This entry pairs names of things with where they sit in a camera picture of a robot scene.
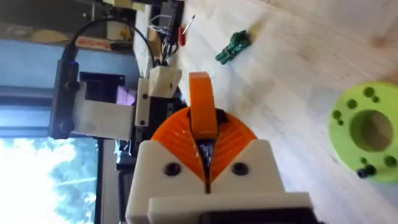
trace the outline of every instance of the black screw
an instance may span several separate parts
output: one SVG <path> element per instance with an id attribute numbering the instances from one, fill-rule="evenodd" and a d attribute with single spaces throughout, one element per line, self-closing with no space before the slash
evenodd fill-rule
<path id="1" fill-rule="evenodd" d="M 377 170 L 373 165 L 366 165 L 364 168 L 357 170 L 356 175 L 361 179 L 365 179 L 375 175 L 376 172 Z"/>
<path id="2" fill-rule="evenodd" d="M 164 167 L 164 174 L 173 177 L 181 173 L 181 166 L 178 163 L 171 162 Z"/>
<path id="3" fill-rule="evenodd" d="M 243 162 L 237 162 L 232 166 L 232 172 L 235 175 L 246 175 L 249 173 L 249 167 Z"/>

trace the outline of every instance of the screwdriver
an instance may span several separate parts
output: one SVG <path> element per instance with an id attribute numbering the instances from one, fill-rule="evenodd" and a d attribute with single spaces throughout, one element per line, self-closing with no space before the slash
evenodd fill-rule
<path id="1" fill-rule="evenodd" d="M 180 44 L 180 46 L 185 45 L 185 33 L 187 32 L 188 28 L 191 26 L 195 16 L 196 15 L 193 15 L 192 19 L 189 21 L 189 23 L 185 29 L 183 27 L 178 28 L 178 43 Z"/>

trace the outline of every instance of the foliage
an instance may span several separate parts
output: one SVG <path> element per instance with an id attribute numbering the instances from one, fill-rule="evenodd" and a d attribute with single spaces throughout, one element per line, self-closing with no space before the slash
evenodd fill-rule
<path id="1" fill-rule="evenodd" d="M 57 164 L 50 176 L 55 182 L 53 190 L 62 200 L 55 212 L 70 223 L 92 223 L 95 212 L 98 147 L 94 139 L 68 140 L 34 139 L 36 149 L 57 150 L 72 145 L 75 156 Z"/>

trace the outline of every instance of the white plastic part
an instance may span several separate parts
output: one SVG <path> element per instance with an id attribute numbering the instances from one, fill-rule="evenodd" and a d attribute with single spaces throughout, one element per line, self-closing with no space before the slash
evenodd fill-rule
<path id="1" fill-rule="evenodd" d="M 129 224 L 198 223 L 205 212 L 272 208 L 312 208 L 308 193 L 285 193 L 271 146 L 251 141 L 211 185 L 205 194 L 203 182 L 184 165 L 176 177 L 163 168 L 178 159 L 157 141 L 141 144 L 136 173 L 126 210 Z M 235 162 L 248 165 L 249 172 L 232 172 Z"/>
<path id="2" fill-rule="evenodd" d="M 181 173 L 167 176 L 164 168 L 176 162 Z M 136 169 L 126 208 L 130 224 L 149 223 L 149 199 L 183 195 L 204 195 L 205 186 L 193 172 L 157 141 L 144 141 L 139 147 Z"/>
<path id="3" fill-rule="evenodd" d="M 237 162 L 248 166 L 248 174 L 232 172 Z M 264 192 L 284 192 L 271 145 L 266 140 L 251 141 L 211 184 L 212 194 Z"/>
<path id="4" fill-rule="evenodd" d="M 149 95 L 171 98 L 182 77 L 180 69 L 158 66 L 150 70 Z"/>
<path id="5" fill-rule="evenodd" d="M 75 95 L 74 133 L 110 139 L 130 140 L 134 107 L 85 100 L 86 83 Z"/>
<path id="6" fill-rule="evenodd" d="M 136 102 L 137 102 L 136 104 L 137 109 L 136 109 L 135 125 L 138 127 L 148 127 L 149 110 L 150 110 L 149 79 L 140 78 L 138 80 Z"/>
<path id="7" fill-rule="evenodd" d="M 151 224 L 198 223 L 205 212 L 271 208 L 312 208 L 307 193 L 209 194 L 152 198 L 148 217 Z"/>

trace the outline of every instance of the green plastic disc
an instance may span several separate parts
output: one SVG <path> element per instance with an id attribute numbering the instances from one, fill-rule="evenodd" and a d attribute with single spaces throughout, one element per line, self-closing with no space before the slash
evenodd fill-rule
<path id="1" fill-rule="evenodd" d="M 376 171 L 369 179 L 398 181 L 397 103 L 398 86 L 390 83 L 354 86 L 339 97 L 329 117 L 329 137 L 350 169 L 371 166 Z"/>

